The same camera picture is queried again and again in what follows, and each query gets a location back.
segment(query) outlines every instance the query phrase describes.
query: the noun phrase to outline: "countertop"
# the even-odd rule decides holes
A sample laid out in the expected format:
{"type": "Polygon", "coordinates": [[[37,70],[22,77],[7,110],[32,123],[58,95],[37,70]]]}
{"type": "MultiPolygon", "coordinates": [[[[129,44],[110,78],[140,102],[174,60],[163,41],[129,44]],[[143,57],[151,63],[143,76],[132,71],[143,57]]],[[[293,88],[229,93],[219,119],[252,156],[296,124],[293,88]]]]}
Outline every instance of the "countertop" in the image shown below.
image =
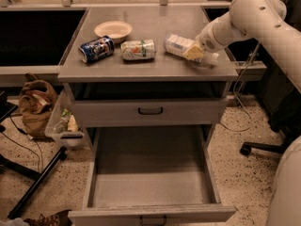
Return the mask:
{"type": "Polygon", "coordinates": [[[58,80],[64,83],[126,82],[126,81],[233,81],[237,72],[225,51],[218,52],[214,62],[198,64],[165,51],[164,39],[168,33],[193,39],[208,23],[200,6],[122,6],[89,8],[77,37],[60,69],[58,80]],[[84,63],[78,47],[98,37],[94,28],[103,22],[123,21],[133,27],[126,40],[154,40],[155,59],[125,61],[120,44],[112,56],[93,63],[84,63]]]}

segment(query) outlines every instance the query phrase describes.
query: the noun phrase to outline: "brown backpack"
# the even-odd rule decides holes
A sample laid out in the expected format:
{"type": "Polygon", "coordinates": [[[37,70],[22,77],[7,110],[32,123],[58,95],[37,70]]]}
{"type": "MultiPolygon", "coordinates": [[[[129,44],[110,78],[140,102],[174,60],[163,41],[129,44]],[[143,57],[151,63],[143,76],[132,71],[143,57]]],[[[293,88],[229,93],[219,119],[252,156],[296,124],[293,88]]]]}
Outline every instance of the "brown backpack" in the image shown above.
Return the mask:
{"type": "Polygon", "coordinates": [[[57,93],[50,83],[34,74],[26,77],[30,81],[24,83],[19,99],[25,131],[33,138],[46,138],[44,132],[55,107],[57,93]]]}

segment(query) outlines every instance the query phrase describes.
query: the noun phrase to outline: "bowl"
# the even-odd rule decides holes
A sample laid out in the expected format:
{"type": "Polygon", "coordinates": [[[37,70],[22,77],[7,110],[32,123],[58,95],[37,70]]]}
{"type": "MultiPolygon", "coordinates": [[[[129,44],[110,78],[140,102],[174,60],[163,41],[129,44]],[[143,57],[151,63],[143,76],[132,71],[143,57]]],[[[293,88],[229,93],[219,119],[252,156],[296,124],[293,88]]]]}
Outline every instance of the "bowl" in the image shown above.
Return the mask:
{"type": "Polygon", "coordinates": [[[107,35],[114,43],[121,43],[132,32],[132,27],[123,21],[110,21],[97,25],[94,32],[99,37],[107,35]]]}

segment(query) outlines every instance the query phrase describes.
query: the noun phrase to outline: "drawer handle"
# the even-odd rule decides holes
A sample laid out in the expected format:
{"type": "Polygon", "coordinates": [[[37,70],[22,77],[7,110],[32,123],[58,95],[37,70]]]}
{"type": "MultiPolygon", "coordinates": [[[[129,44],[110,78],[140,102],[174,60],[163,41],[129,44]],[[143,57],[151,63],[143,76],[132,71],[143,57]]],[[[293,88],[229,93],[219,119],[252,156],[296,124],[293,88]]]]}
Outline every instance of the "drawer handle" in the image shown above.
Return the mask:
{"type": "Polygon", "coordinates": [[[142,216],[140,216],[140,225],[141,226],[165,226],[166,221],[167,221],[166,216],[164,216],[162,223],[144,223],[142,216]]]}
{"type": "Polygon", "coordinates": [[[138,113],[143,116],[156,116],[163,113],[163,108],[138,108],[138,113]]]}

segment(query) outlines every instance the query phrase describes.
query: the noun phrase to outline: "closed drawer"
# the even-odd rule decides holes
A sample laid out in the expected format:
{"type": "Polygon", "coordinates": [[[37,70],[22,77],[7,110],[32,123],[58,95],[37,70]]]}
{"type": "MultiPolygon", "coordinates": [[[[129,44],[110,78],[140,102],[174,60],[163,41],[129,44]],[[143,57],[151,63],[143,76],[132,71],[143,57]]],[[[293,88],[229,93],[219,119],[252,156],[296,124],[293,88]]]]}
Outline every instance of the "closed drawer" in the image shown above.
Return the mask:
{"type": "Polygon", "coordinates": [[[216,124],[226,98],[191,100],[73,101],[72,111],[82,127],[216,124]]]}
{"type": "Polygon", "coordinates": [[[99,128],[75,226],[226,221],[197,125],[99,128]]]}

